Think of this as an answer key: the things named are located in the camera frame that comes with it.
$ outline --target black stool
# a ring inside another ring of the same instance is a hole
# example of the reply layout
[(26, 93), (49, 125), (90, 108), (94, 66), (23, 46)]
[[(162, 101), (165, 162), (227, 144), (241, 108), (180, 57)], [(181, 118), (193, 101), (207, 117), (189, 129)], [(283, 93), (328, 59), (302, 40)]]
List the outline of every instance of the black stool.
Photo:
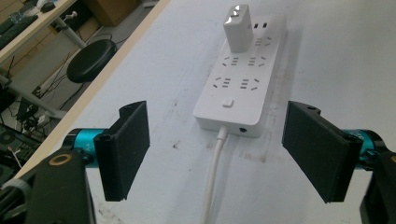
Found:
[(91, 43), (82, 49), (67, 67), (67, 77), (72, 82), (93, 81), (117, 51), (117, 45), (108, 39)]

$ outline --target table surface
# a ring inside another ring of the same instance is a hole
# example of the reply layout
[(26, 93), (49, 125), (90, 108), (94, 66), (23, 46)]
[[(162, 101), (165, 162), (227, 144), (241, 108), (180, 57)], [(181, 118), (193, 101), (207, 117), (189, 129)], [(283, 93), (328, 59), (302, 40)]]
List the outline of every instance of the table surface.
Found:
[[(56, 127), (28, 166), (74, 128), (109, 127), (148, 101), (151, 146), (128, 200), (106, 202), (87, 171), (99, 223), (199, 223), (215, 132), (192, 115), (238, 1), (160, 1)], [(259, 138), (229, 135), (210, 223), (361, 223), (370, 173), (355, 171), (344, 203), (325, 204), (281, 145), (288, 100), (314, 105), (342, 129), (370, 129), (396, 148), (396, 2), (246, 1), (252, 16), (285, 14), (288, 35)]]
[(0, 65), (18, 51), (27, 41), (34, 37), (41, 29), (49, 26), (57, 17), (68, 9), (76, 0), (58, 0), (55, 9), (37, 13), (38, 19), (27, 27), (22, 33), (15, 37), (9, 44), (0, 50)]

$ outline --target black equipment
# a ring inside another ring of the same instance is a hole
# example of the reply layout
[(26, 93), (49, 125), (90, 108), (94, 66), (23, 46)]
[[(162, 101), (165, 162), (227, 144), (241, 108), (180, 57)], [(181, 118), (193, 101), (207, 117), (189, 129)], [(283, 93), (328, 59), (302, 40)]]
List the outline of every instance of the black equipment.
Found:
[(10, 93), (7, 88), (0, 85), (0, 112), (7, 109), (15, 101), (15, 95)]
[(106, 200), (120, 201), (148, 148), (146, 102), (122, 107), (109, 129), (71, 131), (60, 149), (6, 183), (0, 223), (96, 223), (85, 167), (99, 165)]
[(283, 147), (325, 203), (343, 202), (355, 167), (373, 171), (363, 224), (396, 223), (396, 153), (369, 130), (340, 130), (312, 105), (289, 102)]
[(12, 178), (41, 142), (0, 124), (0, 185)]

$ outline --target keyboard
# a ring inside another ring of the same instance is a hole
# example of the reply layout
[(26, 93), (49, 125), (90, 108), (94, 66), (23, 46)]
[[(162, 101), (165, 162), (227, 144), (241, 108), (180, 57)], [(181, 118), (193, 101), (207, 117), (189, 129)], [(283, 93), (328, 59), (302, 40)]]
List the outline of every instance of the keyboard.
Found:
[(37, 18), (37, 15), (31, 17), (23, 17), (22, 20), (18, 23), (12, 24), (12, 26), (8, 28), (8, 30), (0, 35), (0, 49), (3, 49), (7, 44), (9, 44), (9, 42), (11, 42), (15, 37), (22, 33), (27, 27), (30, 26), (30, 24), (37, 20)]
[(3, 35), (13, 25), (14, 25), (14, 22), (12, 22), (11, 18), (8, 18), (6, 21), (3, 21), (0, 24), (0, 35)]
[(32, 7), (37, 5), (38, 0), (31, 0), (24, 4), (24, 6), (20, 9), (20, 13), (25, 13), (26, 11), (30, 10)]

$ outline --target white power strip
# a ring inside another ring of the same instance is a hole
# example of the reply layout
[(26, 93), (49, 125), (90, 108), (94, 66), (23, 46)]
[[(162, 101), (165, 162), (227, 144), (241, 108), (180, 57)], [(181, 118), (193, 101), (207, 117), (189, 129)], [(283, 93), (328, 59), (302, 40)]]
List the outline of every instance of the white power strip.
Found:
[(245, 52), (231, 52), (225, 41), (207, 79), (193, 113), (204, 129), (218, 131), (225, 126), (238, 135), (262, 134), (286, 36), (286, 18), (252, 18), (251, 29), (253, 37)]

